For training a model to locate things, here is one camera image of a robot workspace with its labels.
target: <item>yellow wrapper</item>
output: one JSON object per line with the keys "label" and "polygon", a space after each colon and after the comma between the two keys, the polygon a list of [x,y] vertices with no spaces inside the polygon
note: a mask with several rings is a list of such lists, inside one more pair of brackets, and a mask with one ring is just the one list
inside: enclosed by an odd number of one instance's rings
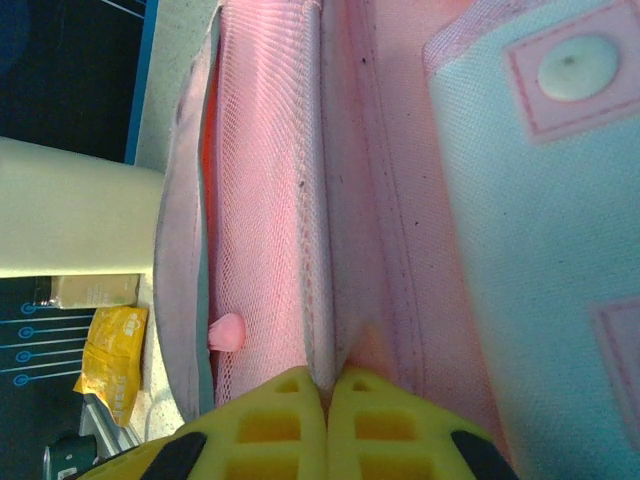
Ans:
{"label": "yellow wrapper", "polygon": [[148,311],[113,307],[96,310],[73,390],[94,393],[119,427],[126,427],[140,388],[140,351]]}

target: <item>white cylinder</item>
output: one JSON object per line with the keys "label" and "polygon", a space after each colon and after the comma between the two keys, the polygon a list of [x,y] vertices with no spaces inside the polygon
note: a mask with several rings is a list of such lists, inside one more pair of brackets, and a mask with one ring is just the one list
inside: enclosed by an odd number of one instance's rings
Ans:
{"label": "white cylinder", "polygon": [[163,175],[0,137],[0,278],[143,273]]}

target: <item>pink mesh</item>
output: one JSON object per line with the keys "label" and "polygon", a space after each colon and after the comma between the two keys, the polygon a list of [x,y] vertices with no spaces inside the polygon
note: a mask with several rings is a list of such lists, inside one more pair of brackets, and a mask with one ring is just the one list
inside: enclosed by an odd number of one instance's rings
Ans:
{"label": "pink mesh", "polygon": [[421,58],[469,3],[327,0],[321,42],[314,3],[225,6],[216,314],[248,331],[218,403],[307,362],[330,388],[349,358],[504,447]]}
{"label": "pink mesh", "polygon": [[220,356],[218,404],[298,365],[335,376],[318,18],[309,1],[222,10],[216,315],[239,313],[247,335]]}

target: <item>pink rubber tab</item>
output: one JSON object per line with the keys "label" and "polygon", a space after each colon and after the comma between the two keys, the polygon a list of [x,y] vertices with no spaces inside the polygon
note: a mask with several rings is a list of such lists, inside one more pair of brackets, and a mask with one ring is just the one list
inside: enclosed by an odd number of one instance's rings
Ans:
{"label": "pink rubber tab", "polygon": [[209,325],[209,350],[237,352],[244,345],[246,327],[237,313],[227,313]]}

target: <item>speckled surface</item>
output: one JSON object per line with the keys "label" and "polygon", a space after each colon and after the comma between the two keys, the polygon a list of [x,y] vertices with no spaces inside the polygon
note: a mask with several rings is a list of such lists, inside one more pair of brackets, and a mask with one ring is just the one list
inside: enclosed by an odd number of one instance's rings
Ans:
{"label": "speckled surface", "polygon": [[216,0],[159,3],[136,165],[165,170],[173,111],[216,5]]}
{"label": "speckled surface", "polygon": [[142,351],[142,385],[131,415],[130,427],[142,441],[170,435],[184,422],[173,400],[162,362],[153,311],[151,274],[140,281],[138,305],[149,308]]}
{"label": "speckled surface", "polygon": [[[215,0],[160,2],[142,112],[136,165],[165,171],[171,119],[182,82],[200,49]],[[169,389],[153,312],[152,276],[143,277],[139,303],[149,308],[142,385],[131,428],[142,441],[172,434],[184,422]]]}

